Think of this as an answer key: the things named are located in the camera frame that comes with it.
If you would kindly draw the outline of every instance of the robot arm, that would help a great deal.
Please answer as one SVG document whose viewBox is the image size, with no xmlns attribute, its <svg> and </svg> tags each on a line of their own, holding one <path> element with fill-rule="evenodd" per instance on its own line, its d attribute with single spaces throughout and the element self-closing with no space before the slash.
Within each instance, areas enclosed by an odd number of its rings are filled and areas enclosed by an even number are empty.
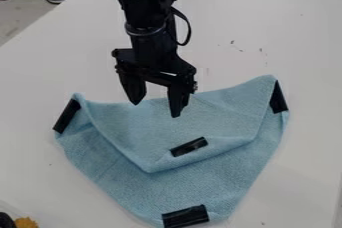
<svg viewBox="0 0 342 228">
<path fill-rule="evenodd" d="M 176 0 L 118 0 L 125 12 L 125 29 L 132 49 L 115 49 L 116 70 L 129 98 L 137 105 L 146 95 L 146 82 L 168 88 L 172 117 L 180 116 L 190 94 L 197 89 L 196 69 L 177 54 L 178 45 L 191 37 L 190 23 L 172 7 Z M 187 22 L 189 31 L 184 43 L 177 41 L 175 16 Z"/>
</svg>

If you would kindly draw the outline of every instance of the white table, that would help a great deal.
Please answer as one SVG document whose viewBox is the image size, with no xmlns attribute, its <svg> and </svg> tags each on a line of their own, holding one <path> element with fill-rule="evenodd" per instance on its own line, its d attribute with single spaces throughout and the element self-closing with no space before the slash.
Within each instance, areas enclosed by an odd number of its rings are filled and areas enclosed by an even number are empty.
<svg viewBox="0 0 342 228">
<path fill-rule="evenodd" d="M 180 54 L 198 68 L 201 91 L 271 73 L 291 110 L 281 146 L 231 219 L 201 227 L 332 227 L 342 171 L 342 1 L 178 7 L 194 29 Z M 73 92 L 127 101 L 110 56 L 130 44 L 123 23 L 116 0 L 68 0 L 0 49 L 0 199 L 43 228 L 148 227 L 77 171 L 51 130 Z M 149 96 L 162 91 L 152 86 Z"/>
</svg>

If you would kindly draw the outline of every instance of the blue towel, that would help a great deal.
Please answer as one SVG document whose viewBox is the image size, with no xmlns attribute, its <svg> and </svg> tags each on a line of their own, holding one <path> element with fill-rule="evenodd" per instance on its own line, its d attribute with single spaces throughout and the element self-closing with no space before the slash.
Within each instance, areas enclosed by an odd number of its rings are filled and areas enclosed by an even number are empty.
<svg viewBox="0 0 342 228">
<path fill-rule="evenodd" d="M 176 119 L 167 99 L 133 106 L 75 94 L 81 109 L 56 138 L 79 170 L 148 223 L 163 227 L 162 214 L 199 205 L 210 221 L 223 220 L 280 142 L 288 111 L 270 105 L 276 85 L 262 76 L 195 94 Z M 178 157 L 170 151 L 201 137 L 207 145 Z"/>
</svg>

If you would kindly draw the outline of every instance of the black cable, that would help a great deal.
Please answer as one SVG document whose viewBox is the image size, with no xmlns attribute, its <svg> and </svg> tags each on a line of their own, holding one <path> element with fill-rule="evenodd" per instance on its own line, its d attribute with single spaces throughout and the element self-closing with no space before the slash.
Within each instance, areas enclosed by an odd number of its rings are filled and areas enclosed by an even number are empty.
<svg viewBox="0 0 342 228">
<path fill-rule="evenodd" d="M 46 1 L 49 2 L 52 5 L 59 5 L 59 4 L 62 3 L 62 2 L 54 2 L 54 1 L 51 1 L 51 0 L 46 0 Z"/>
</svg>

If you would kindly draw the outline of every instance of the table surface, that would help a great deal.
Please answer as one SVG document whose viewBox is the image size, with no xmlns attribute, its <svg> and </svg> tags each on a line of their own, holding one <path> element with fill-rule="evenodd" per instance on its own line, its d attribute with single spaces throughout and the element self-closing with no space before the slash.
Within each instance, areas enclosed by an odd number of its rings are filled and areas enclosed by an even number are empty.
<svg viewBox="0 0 342 228">
<path fill-rule="evenodd" d="M 341 0 L 179 0 L 180 55 L 200 91 L 274 74 L 291 110 L 281 146 L 233 216 L 200 227 L 332 227 L 342 171 Z M 116 0 L 68 0 L 0 49 L 1 200 L 41 227 L 149 227 L 87 180 L 51 130 L 73 92 L 127 101 L 110 52 L 129 47 Z M 186 26 L 179 23 L 184 36 Z M 149 97 L 165 90 L 149 87 Z"/>
</svg>

